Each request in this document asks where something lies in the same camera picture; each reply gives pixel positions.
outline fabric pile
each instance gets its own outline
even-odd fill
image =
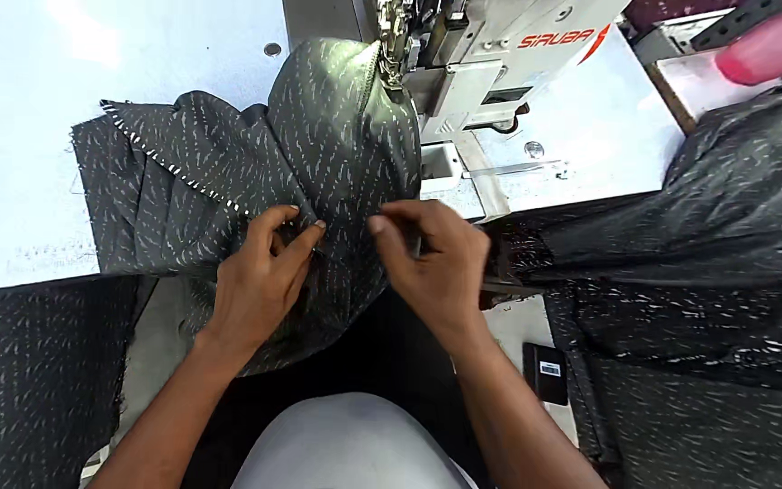
[[[706,114],[662,192],[490,232],[613,486],[782,487],[782,91]]]

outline red bottle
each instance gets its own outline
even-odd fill
[[[723,76],[742,85],[782,77],[782,12],[733,40],[714,61]]]

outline garment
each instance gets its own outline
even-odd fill
[[[0,488],[77,487],[119,421],[137,277],[0,290]]]
[[[348,393],[302,401],[277,416],[231,487],[470,489],[475,483],[400,407]]]
[[[782,91],[702,117],[661,192],[490,232],[613,487],[782,487]]]
[[[378,43],[301,43],[267,106],[243,111],[199,91],[173,105],[103,102],[105,117],[73,130],[102,272],[194,278],[184,327],[195,333],[212,313],[215,267],[243,243],[248,220],[295,204],[283,238],[324,219],[323,244],[301,300],[242,373],[339,338],[386,286],[367,217],[420,187],[415,109],[376,79],[378,55]]]

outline right hand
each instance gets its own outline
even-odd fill
[[[438,200],[401,200],[385,204],[382,215],[367,221],[391,285],[455,356],[491,336],[482,311],[482,288],[490,239]],[[412,221],[432,249],[413,259],[395,225]]]

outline black cloth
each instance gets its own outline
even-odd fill
[[[215,266],[243,243],[247,221],[295,204],[284,239],[317,219],[327,231],[301,301],[242,373],[338,339],[386,286],[367,217],[420,188],[415,110],[382,88],[378,56],[378,43],[301,43],[267,106],[244,111],[200,91],[173,105],[104,101],[105,117],[73,131],[102,272],[204,279],[187,325],[197,332],[212,312]]]
[[[229,489],[255,440],[288,406],[364,392],[405,409],[482,488],[493,487],[448,354],[388,288],[342,338],[274,372],[232,381],[198,441],[184,489]]]
[[[707,113],[664,187],[495,225],[497,272],[570,280],[587,350],[782,389],[782,92]]]
[[[633,198],[498,223],[507,267],[500,272],[527,283],[782,281],[782,93],[708,112],[669,166],[662,192]]]
[[[624,487],[782,488],[782,391],[588,361]]]
[[[489,231],[613,487],[782,487],[782,91],[702,117],[662,192]]]
[[[119,425],[137,277],[0,290],[0,487],[77,487]]]

